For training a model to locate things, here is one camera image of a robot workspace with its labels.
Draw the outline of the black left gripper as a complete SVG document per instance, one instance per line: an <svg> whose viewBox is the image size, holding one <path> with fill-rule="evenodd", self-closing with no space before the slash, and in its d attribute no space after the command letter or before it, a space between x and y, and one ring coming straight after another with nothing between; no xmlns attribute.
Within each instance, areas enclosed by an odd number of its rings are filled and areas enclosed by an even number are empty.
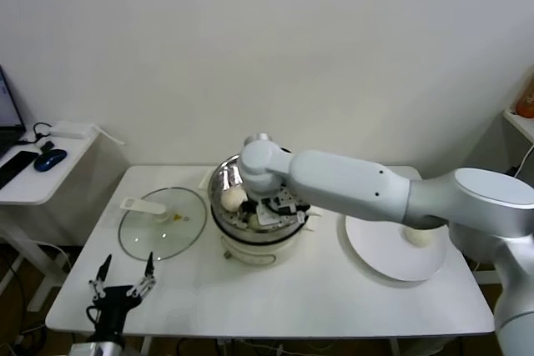
<svg viewBox="0 0 534 356"><path fill-rule="evenodd" d="M154 253L149 254L143 277L134 285L104 288L112 261L109 254L98 268L96 277L88 281L93 304L88 306L88 319L94 331L89 342L123 342L123 327L130 310L139 306L139 296L146 296L154 287Z"/></svg>

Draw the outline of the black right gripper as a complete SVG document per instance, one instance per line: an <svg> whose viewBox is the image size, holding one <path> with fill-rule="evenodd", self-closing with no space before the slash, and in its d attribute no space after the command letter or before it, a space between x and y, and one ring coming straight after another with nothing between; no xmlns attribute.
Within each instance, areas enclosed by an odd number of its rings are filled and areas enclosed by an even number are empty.
<svg viewBox="0 0 534 356"><path fill-rule="evenodd" d="M299 222L296 204L279 197L263 198L259 203L255 201L242 202L240 211L243 213L255 213L257 207L260 226L290 226ZM234 226L247 228L249 226L249 215L237 215L234 219Z"/></svg>

